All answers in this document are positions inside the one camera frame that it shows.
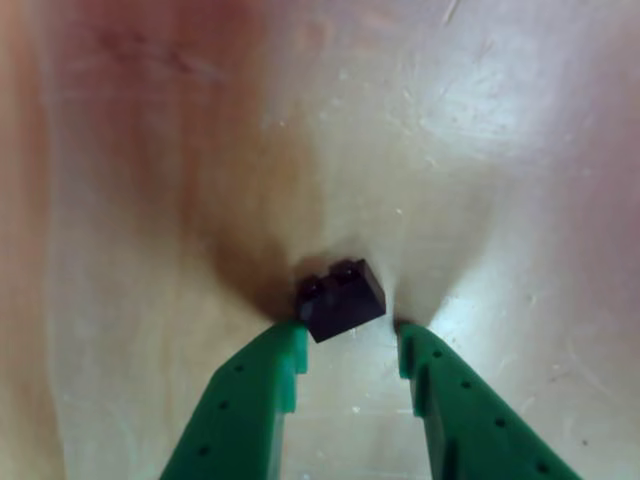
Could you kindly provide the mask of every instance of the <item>wooden table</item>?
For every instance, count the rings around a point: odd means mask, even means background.
[[[284,479],[429,478],[393,314],[585,478],[638,478],[640,4],[5,0],[0,22],[2,478],[157,478],[211,373],[344,256],[393,308],[311,347]]]

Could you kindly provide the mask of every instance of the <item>green plastic part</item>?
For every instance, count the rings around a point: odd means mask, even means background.
[[[307,370],[307,331],[276,325],[220,367],[204,391],[161,480],[277,479],[284,414]]]
[[[438,336],[411,324],[398,333],[434,480],[579,478]]]

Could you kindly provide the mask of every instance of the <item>wooden surface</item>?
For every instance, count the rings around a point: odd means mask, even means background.
[[[638,478],[639,21],[0,3],[2,478],[157,478],[211,373],[343,256],[393,311],[311,346],[284,479],[429,478],[393,314],[585,478]]]

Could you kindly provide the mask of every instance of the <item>black lego brick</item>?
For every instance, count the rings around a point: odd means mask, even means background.
[[[298,287],[296,316],[317,343],[385,313],[384,292],[365,260],[341,261]]]

